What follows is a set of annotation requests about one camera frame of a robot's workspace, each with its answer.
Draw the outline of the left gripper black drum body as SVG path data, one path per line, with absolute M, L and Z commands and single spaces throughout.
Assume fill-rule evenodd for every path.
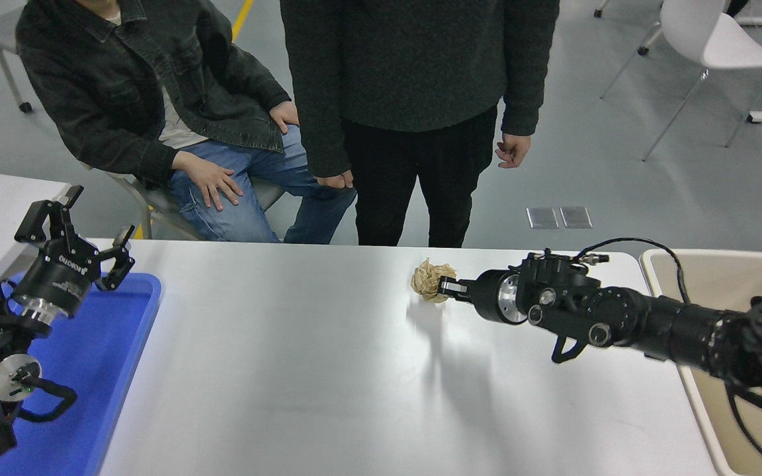
M 72 317 L 100 274 L 98 250 L 91 242 L 64 237 L 40 247 L 33 265 L 15 289 L 13 300 L 31 319 Z

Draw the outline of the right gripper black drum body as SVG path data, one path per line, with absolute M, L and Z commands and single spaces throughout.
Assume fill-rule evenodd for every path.
M 490 269 L 470 286 L 470 296 L 478 315 L 484 319 L 514 325 L 514 274 Z

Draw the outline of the seated person's right hand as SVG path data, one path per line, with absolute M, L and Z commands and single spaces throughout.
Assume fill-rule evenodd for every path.
M 207 208 L 215 207 L 217 211 L 223 211 L 223 198 L 231 205 L 238 206 L 239 198 L 244 195 L 233 177 L 233 169 L 224 168 L 188 151 L 178 151 L 175 154 L 172 169 L 187 174 L 202 193 Z

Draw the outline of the standing person's left hand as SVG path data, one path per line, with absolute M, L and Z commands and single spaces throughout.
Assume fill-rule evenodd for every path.
M 495 154 L 499 159 L 500 169 L 514 169 L 521 165 L 532 145 L 532 136 L 517 136 L 502 133 L 496 142 Z

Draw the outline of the seated person's left hand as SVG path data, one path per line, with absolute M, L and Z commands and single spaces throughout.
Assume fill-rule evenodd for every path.
M 299 126 L 298 110 L 292 100 L 284 100 L 269 110 L 269 116 L 278 126 L 282 135 L 288 133 L 288 127 Z

